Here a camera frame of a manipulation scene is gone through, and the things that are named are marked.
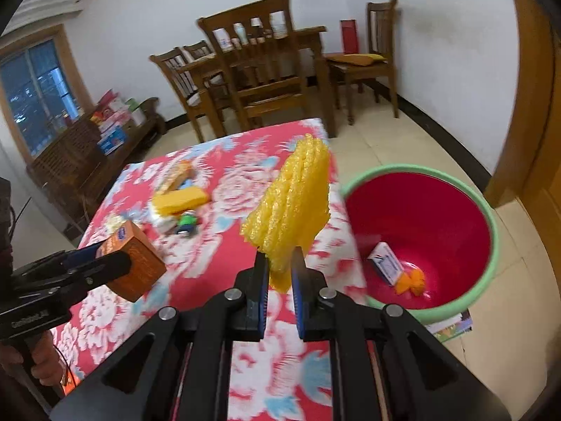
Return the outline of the left hand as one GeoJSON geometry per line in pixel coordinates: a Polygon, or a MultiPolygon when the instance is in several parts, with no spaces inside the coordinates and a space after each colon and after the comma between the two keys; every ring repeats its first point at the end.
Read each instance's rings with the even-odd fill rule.
{"type": "MultiPolygon", "coordinates": [[[[34,362],[31,374],[35,379],[47,387],[61,383],[64,368],[53,344],[51,331],[44,332],[31,352],[31,356],[34,362]]],[[[0,358],[2,368],[12,377],[15,377],[15,366],[24,362],[19,351],[10,345],[1,346],[0,358]]]]}

